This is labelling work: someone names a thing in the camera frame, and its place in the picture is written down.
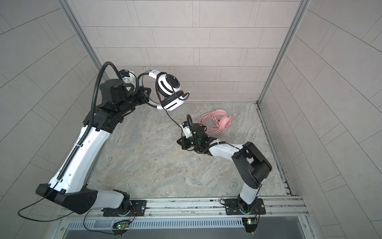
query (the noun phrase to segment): tiled wall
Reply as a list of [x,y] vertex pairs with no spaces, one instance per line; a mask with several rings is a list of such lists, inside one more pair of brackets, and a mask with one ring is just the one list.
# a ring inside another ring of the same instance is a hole
[[[0,1],[0,238],[40,238],[17,211],[39,198],[73,147],[97,71],[56,0]],[[47,220],[44,199],[22,212]]]
[[382,238],[382,1],[312,0],[261,103],[321,238]]
[[[68,0],[100,61],[166,71],[188,101],[256,101],[298,1]],[[109,77],[115,74],[107,70]],[[145,86],[155,79],[145,77]]]

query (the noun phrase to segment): black mounting plate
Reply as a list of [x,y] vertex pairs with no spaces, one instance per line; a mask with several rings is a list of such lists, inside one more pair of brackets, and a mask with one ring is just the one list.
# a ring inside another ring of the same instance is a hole
[[[225,212],[227,215],[255,215],[258,214],[256,210],[253,210],[250,214],[244,214],[240,211],[238,206],[238,200],[237,199],[224,199],[227,204],[231,205],[229,208],[225,208]],[[262,207],[261,205],[264,205],[264,202],[261,198],[257,198],[254,202],[254,208],[257,209],[260,212],[260,215],[266,214],[265,207]]]
[[[135,208],[135,211],[136,211],[135,216],[143,216],[144,211],[146,210],[147,201],[146,200],[130,200],[130,202],[131,202],[131,205]],[[118,217],[120,215],[118,215],[116,213],[104,211],[104,216]]]

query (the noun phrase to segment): pink headphones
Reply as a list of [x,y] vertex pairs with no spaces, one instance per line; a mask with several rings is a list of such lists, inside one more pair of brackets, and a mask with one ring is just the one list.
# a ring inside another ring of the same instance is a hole
[[212,111],[212,112],[209,112],[209,113],[203,115],[199,120],[199,124],[206,126],[206,124],[204,124],[204,122],[208,118],[212,118],[214,120],[217,128],[206,126],[207,127],[206,133],[208,135],[215,135],[215,134],[227,129],[231,125],[231,121],[235,117],[235,115],[236,114],[234,114],[233,116],[228,116],[228,114],[225,110],[217,109],[215,111]]

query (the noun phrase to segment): gray stone surface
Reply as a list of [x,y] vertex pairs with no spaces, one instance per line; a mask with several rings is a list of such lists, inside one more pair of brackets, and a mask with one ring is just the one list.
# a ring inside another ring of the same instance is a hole
[[[186,103],[169,112],[178,123],[194,122],[207,112],[236,113],[232,125],[215,135],[228,143],[253,142],[273,170],[259,195],[285,195],[280,173],[253,103]],[[182,150],[181,130],[164,111],[138,106],[107,140],[89,188],[118,189],[132,198],[237,196],[243,181],[232,161]]]

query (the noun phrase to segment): black cable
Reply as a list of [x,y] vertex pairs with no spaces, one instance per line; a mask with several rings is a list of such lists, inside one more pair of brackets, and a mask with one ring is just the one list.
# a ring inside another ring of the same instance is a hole
[[73,160],[74,155],[77,153],[78,149],[82,146],[83,142],[85,141],[87,135],[89,134],[91,128],[93,127],[93,122],[94,122],[94,112],[96,111],[96,103],[97,103],[97,96],[98,96],[98,90],[99,90],[99,85],[101,83],[102,76],[104,75],[106,67],[110,65],[115,73],[117,74],[119,79],[122,79],[117,68],[115,65],[111,62],[105,62],[102,66],[101,69],[99,70],[97,80],[95,81],[95,86],[94,86],[94,92],[93,92],[93,97],[92,97],[92,103],[90,107],[90,112],[89,112],[89,121],[87,124],[87,128],[82,135],[82,137],[78,140],[78,142],[74,145],[72,151],[70,152],[68,158],[65,160],[64,164],[62,165],[62,168],[60,170],[60,173],[57,176],[57,180],[60,181],[62,177],[64,176],[70,162]]
[[28,218],[28,217],[26,217],[26,216],[23,216],[23,215],[21,215],[20,214],[20,212],[21,211],[23,211],[24,209],[26,209],[26,208],[29,208],[30,206],[33,206],[33,205],[35,205],[36,203],[38,203],[38,202],[40,202],[40,201],[42,201],[43,199],[45,199],[52,191],[53,191],[53,189],[57,186],[57,184],[58,184],[58,182],[54,185],[54,187],[42,198],[42,199],[40,199],[40,200],[38,200],[37,202],[35,202],[35,203],[32,203],[32,204],[30,204],[30,205],[28,205],[28,206],[26,206],[26,207],[24,207],[24,208],[22,208],[22,209],[20,209],[18,212],[17,212],[17,214],[20,216],[20,217],[22,217],[22,218],[25,218],[25,219],[28,219],[28,220],[31,220],[31,221],[39,221],[39,222],[44,222],[44,223],[46,223],[46,222],[50,222],[50,221],[56,221],[56,220],[59,220],[59,219],[61,219],[61,218],[64,218],[64,217],[66,217],[66,216],[69,216],[70,214],[72,214],[72,213],[74,213],[74,212],[71,212],[71,213],[69,213],[69,214],[66,214],[65,216],[62,216],[62,217],[59,217],[59,218],[56,218],[56,219],[52,219],[52,220],[37,220],[37,219],[33,219],[33,218]]
[[88,228],[85,226],[85,218],[86,218],[86,216],[89,214],[90,211],[91,211],[91,209],[86,213],[86,215],[85,215],[85,217],[84,217],[84,221],[82,222],[83,225],[84,225],[84,228],[85,228],[86,230],[88,230],[88,231],[100,232],[100,233],[104,233],[104,234],[108,234],[108,235],[113,235],[113,236],[115,236],[114,233],[108,233],[108,232],[96,231],[96,230],[90,230],[90,229],[88,229]]

